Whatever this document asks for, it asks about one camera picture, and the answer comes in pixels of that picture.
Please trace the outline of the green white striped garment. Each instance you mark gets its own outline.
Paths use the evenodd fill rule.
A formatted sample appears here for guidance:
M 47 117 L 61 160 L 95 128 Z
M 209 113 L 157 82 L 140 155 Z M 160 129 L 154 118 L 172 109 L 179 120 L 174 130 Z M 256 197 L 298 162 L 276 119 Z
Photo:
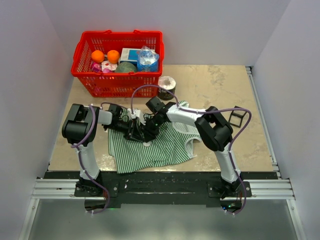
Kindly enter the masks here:
M 202 140 L 195 127 L 179 122 L 164 123 L 149 146 L 126 140 L 113 129 L 107 132 L 109 155 L 115 158 L 119 174 L 184 163 L 195 157 L 194 140 Z

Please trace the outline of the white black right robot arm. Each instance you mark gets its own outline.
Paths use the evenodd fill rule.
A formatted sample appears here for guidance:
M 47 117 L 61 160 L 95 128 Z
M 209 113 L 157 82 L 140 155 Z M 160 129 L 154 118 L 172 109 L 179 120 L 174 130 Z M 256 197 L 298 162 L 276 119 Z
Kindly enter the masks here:
M 221 170 L 219 190 L 233 197 L 241 190 L 241 171 L 233 160 L 231 152 L 233 129 L 229 122 L 211 106 L 207 110 L 183 107 L 174 102 L 164 104 L 157 97 L 151 98 L 146 106 L 153 113 L 142 126 L 145 142 L 158 136 L 164 123 L 181 123 L 195 127 L 204 145 L 214 152 Z

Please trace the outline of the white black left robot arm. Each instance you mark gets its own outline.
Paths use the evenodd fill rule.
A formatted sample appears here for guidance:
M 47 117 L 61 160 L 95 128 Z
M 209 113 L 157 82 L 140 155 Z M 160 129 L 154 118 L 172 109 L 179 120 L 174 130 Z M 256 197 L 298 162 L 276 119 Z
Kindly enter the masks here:
M 76 150 L 80 164 L 80 188 L 85 188 L 92 196 L 99 196 L 104 190 L 101 171 L 98 167 L 93 141 L 97 126 L 105 130 L 114 130 L 123 134 L 127 140 L 143 141 L 139 124 L 135 120 L 125 120 L 122 116 L 125 108 L 110 104 L 108 110 L 96 106 L 72 104 L 62 125 L 62 136 Z

